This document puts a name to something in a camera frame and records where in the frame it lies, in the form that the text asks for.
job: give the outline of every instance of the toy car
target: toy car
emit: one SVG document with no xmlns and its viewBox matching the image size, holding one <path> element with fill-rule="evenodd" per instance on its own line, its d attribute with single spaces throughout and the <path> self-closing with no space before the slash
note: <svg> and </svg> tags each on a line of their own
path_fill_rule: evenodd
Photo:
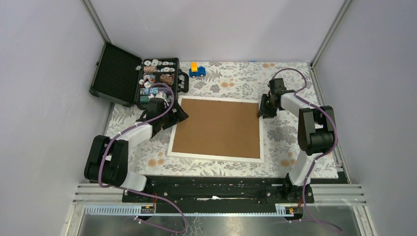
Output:
<svg viewBox="0 0 417 236">
<path fill-rule="evenodd" d="M 206 76 L 206 69 L 203 66 L 197 68 L 197 63 L 192 62 L 190 68 L 190 77 L 196 78 L 197 76 L 203 77 Z"/>
</svg>

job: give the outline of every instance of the floral pattern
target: floral pattern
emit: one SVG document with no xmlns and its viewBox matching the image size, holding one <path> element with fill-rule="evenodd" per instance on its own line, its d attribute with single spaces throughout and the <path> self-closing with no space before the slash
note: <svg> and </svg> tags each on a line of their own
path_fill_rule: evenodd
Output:
<svg viewBox="0 0 417 236">
<path fill-rule="evenodd" d="M 184 72 L 188 72 L 189 62 L 180 62 L 179 65 Z M 306 63 L 199 62 L 198 65 L 206 68 L 207 75 L 190 78 L 186 95 L 260 100 L 262 94 L 268 92 L 267 84 L 273 74 L 279 69 L 291 67 L 300 70 L 308 79 L 307 88 L 299 94 L 317 104 Z M 283 71 L 279 76 L 284 78 L 287 89 L 297 90 L 303 86 L 303 80 L 296 72 Z M 127 128 L 141 113 L 137 107 L 115 105 L 106 135 L 113 136 Z M 172 131 L 169 128 L 134 147 L 129 154 L 129 169 L 144 175 L 284 177 L 297 161 L 297 126 L 298 119 L 288 111 L 280 111 L 277 117 L 264 119 L 263 164 L 168 157 Z M 337 178 L 331 154 L 318 161 L 312 177 Z"/>
</svg>

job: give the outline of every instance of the gray wall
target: gray wall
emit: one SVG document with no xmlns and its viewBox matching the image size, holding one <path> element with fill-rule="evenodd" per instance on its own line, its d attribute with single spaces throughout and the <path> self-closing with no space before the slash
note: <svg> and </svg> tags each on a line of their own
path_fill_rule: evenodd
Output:
<svg viewBox="0 0 417 236">
<path fill-rule="evenodd" d="M 2 0 L 0 32 L 0 235 L 57 236 L 108 108 L 103 41 L 79 0 Z"/>
<path fill-rule="evenodd" d="M 356 0 L 317 66 L 379 235 L 415 235 L 417 1 Z"/>
<path fill-rule="evenodd" d="M 92 0 L 112 42 L 142 58 L 310 61 L 343 0 Z"/>
</svg>

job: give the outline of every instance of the cork board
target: cork board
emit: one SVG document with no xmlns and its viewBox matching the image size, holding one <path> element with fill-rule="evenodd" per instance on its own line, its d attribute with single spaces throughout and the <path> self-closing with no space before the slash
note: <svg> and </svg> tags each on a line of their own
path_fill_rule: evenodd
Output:
<svg viewBox="0 0 417 236">
<path fill-rule="evenodd" d="M 189 118 L 174 126 L 168 156 L 264 162 L 257 100 L 180 96 L 179 104 Z"/>
</svg>

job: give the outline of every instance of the black case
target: black case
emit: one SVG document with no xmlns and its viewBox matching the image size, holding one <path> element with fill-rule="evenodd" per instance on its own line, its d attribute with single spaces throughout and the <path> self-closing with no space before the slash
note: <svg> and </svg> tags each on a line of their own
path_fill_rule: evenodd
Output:
<svg viewBox="0 0 417 236">
<path fill-rule="evenodd" d="M 178 58 L 158 59 L 160 61 L 173 62 L 175 65 L 159 65 L 174 67 L 175 72 L 153 72 L 155 82 L 160 82 L 163 74 L 174 74 L 174 84 L 171 86 L 174 98 L 178 98 L 178 92 L 188 92 L 188 75 L 179 70 Z M 143 77 L 142 59 L 110 43 L 106 43 L 101 52 L 100 60 L 90 86 L 90 93 L 96 97 L 102 97 L 125 107 L 137 105 L 140 109 L 146 109 L 146 104 L 140 102 L 139 80 Z"/>
</svg>

